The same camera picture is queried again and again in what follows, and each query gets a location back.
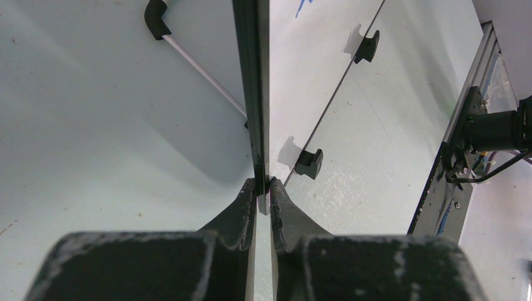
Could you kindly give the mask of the small black framed whiteboard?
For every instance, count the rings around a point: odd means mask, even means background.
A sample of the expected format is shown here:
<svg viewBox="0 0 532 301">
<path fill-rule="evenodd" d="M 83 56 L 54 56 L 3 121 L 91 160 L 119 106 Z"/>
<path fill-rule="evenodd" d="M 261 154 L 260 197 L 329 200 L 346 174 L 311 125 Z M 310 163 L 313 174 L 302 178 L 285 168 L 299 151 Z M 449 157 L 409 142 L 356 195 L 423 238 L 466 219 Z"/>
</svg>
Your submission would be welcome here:
<svg viewBox="0 0 532 301">
<path fill-rule="evenodd" d="M 286 181 L 383 1 L 233 1 L 258 210 Z"/>
</svg>

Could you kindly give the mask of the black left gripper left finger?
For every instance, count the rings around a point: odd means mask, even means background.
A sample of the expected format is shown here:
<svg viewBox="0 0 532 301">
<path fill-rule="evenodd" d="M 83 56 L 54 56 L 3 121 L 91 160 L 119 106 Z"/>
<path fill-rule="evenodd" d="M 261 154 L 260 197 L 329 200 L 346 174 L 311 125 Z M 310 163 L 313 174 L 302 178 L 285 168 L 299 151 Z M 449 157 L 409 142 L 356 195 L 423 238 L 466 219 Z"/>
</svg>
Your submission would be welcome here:
<svg viewBox="0 0 532 301">
<path fill-rule="evenodd" d="M 26 300 L 252 300 L 255 181 L 196 231 L 89 231 L 62 237 Z"/>
</svg>

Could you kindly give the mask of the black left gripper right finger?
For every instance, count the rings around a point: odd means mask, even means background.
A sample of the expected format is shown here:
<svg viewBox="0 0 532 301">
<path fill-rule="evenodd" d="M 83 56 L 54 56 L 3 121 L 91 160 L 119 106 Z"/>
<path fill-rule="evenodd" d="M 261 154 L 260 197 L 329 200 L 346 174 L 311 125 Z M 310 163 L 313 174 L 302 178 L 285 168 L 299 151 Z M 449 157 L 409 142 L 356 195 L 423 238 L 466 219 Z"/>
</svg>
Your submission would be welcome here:
<svg viewBox="0 0 532 301">
<path fill-rule="evenodd" d="M 438 236 L 336 236 L 270 188 L 275 300 L 485 300 L 462 250 Z"/>
</svg>

